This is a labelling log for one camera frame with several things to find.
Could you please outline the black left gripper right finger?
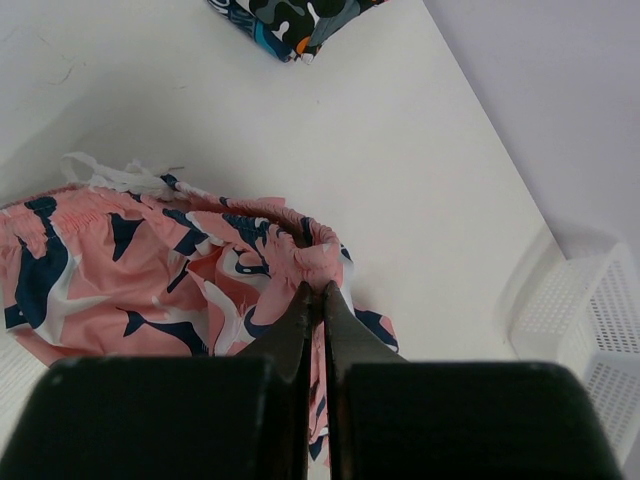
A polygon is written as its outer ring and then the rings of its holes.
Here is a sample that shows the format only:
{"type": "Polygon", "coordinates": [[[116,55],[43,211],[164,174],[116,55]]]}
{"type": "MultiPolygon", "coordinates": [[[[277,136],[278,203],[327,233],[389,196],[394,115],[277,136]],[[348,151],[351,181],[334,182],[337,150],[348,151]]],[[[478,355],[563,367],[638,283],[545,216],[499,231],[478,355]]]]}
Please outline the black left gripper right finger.
{"type": "Polygon", "coordinates": [[[548,362],[411,362],[324,292],[335,479],[618,479],[588,394],[548,362]]]}

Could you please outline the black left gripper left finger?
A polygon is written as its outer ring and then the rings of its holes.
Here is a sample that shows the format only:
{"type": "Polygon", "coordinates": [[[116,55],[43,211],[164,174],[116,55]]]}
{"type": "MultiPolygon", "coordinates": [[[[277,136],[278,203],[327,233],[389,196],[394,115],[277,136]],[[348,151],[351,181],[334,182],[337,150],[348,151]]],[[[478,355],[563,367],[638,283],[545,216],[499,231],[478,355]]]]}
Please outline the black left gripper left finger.
{"type": "Polygon", "coordinates": [[[36,384],[5,479],[303,479],[312,291],[224,357],[88,357],[36,384]]]}

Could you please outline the pink white patterned shorts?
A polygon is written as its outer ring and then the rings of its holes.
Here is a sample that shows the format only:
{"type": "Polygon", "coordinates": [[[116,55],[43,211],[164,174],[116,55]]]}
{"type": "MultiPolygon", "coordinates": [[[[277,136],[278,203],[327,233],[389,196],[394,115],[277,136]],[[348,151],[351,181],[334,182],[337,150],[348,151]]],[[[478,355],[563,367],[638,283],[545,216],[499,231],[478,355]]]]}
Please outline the pink white patterned shorts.
{"type": "Polygon", "coordinates": [[[71,153],[65,187],[1,210],[5,329],[45,365],[72,356],[227,356],[302,283],[351,295],[335,232],[280,198],[229,199],[71,153]]]}

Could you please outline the orange camouflage shorts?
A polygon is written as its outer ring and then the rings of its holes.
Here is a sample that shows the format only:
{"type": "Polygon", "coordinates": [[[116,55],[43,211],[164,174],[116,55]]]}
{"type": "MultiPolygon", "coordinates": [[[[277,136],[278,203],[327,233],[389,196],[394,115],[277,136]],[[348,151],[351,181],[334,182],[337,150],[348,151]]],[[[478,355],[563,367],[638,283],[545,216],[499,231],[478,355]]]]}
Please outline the orange camouflage shorts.
{"type": "Polygon", "coordinates": [[[328,38],[381,0],[250,0],[239,5],[310,64],[328,38]]]}

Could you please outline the blue orange patterned shorts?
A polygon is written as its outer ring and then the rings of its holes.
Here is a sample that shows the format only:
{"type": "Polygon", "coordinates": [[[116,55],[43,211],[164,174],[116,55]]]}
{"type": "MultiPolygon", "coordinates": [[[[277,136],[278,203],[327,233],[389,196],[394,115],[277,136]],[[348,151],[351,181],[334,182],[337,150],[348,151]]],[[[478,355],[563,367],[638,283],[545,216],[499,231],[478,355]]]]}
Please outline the blue orange patterned shorts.
{"type": "Polygon", "coordinates": [[[243,9],[237,1],[207,0],[206,3],[279,61],[288,63],[296,59],[297,54],[290,47],[278,39],[263,22],[243,9]]]}

